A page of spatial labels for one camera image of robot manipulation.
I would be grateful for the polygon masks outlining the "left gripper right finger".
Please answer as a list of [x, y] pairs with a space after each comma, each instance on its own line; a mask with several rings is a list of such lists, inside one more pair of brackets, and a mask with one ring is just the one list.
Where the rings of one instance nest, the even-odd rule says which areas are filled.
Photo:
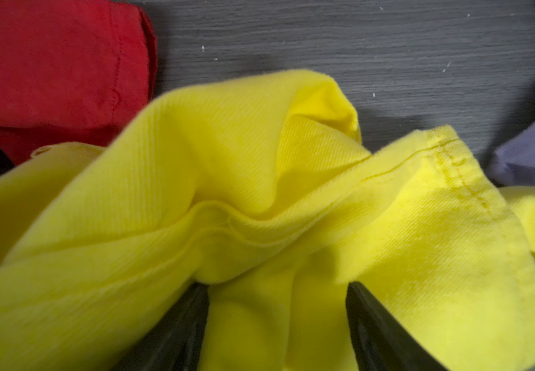
[[346, 313], [360, 371], [445, 369], [358, 281], [348, 285]]

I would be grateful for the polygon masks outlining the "yellow trousers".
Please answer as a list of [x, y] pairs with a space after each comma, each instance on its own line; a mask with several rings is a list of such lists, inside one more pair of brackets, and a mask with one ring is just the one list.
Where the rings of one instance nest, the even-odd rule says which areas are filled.
[[448, 369], [534, 367], [535, 187], [448, 126], [369, 152], [307, 70], [172, 91], [0, 176], [0, 370], [109, 370], [195, 283], [200, 369], [355, 370], [353, 281]]

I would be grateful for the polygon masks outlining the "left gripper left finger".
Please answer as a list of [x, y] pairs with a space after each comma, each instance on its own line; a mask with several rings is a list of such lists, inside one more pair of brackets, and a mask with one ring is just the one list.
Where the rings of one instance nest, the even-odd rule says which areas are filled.
[[197, 370], [209, 305], [207, 286], [191, 285], [157, 325], [135, 344], [113, 369]]

